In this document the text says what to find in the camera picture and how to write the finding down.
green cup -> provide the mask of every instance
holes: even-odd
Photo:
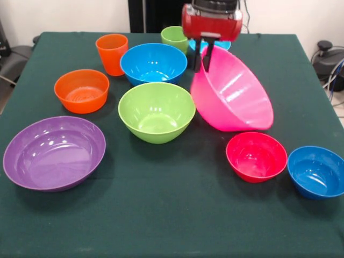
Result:
[[[187,53],[189,47],[188,38],[183,34],[183,28],[180,26],[171,26],[164,28],[161,32],[162,43],[173,46]]]

cup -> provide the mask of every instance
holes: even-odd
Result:
[[[184,54],[187,53],[189,47],[188,38],[183,34],[183,28],[180,26],[166,27],[161,31],[162,43],[174,46],[181,50]]]
[[[111,76],[124,75],[120,67],[120,59],[128,50],[128,39],[121,34],[108,34],[96,41],[99,56],[105,71]]]

dark green table cover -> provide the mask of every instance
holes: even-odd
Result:
[[[43,33],[0,118],[1,156],[29,124],[72,115],[54,83],[81,68],[104,71],[95,47],[103,33]],[[127,34],[129,47],[159,34]],[[294,35],[241,35],[231,51],[271,98],[267,131],[290,153],[318,145],[344,156],[344,130]],[[193,72],[180,86],[189,89]],[[110,78],[106,105],[80,117],[104,132],[105,157],[81,185],[60,193],[14,185],[0,169],[0,257],[344,257],[344,198],[301,197],[287,170],[250,184],[225,156],[233,133],[197,114],[164,145],[133,136],[117,105],[131,85]]]

blue bowl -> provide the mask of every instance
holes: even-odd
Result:
[[[344,193],[344,160],[328,149],[305,146],[288,158],[295,187],[306,198],[326,199]]]
[[[182,51],[160,43],[133,47],[120,60],[125,76],[134,86],[146,82],[177,84],[187,64],[187,57]]]
[[[225,50],[228,50],[231,48],[231,42],[230,41],[215,41],[215,46],[221,47]],[[190,48],[195,51],[196,42],[194,39],[189,40],[189,46]],[[206,41],[202,41],[200,43],[200,50],[199,52],[202,53],[203,49],[208,46],[208,43]]]

bowl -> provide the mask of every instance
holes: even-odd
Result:
[[[196,48],[196,42],[194,39],[190,39],[189,40],[189,46],[190,48],[195,51],[195,48]],[[208,42],[202,40],[202,42],[200,43],[200,50],[199,52],[202,53],[204,48],[208,46]],[[215,41],[215,44],[214,46],[218,46],[218,47],[221,47],[225,50],[229,50],[231,48],[231,42],[230,41]]]
[[[266,130],[273,124],[273,107],[261,83],[243,62],[220,47],[214,46],[208,73],[201,62],[191,95],[203,119],[220,131]]]
[[[109,85],[105,74],[92,69],[81,69],[61,76],[56,81],[54,90],[67,110],[87,114],[97,111],[105,104]]]
[[[138,138],[152,144],[175,139],[189,125],[195,112],[190,94],[166,82],[134,87],[118,104],[119,116],[126,127]]]
[[[288,171],[296,189],[308,199],[344,193],[344,160],[328,149],[305,146],[294,150],[289,155]]]
[[[283,146],[263,133],[247,132],[233,137],[226,148],[236,174],[249,183],[260,183],[280,174],[288,157]]]
[[[3,166],[21,187],[56,192],[84,181],[105,153],[105,138],[93,123],[77,117],[51,117],[19,132],[9,143]]]
[[[177,84],[187,64],[187,57],[182,51],[159,43],[133,47],[120,61],[125,76],[134,86],[163,81]]]

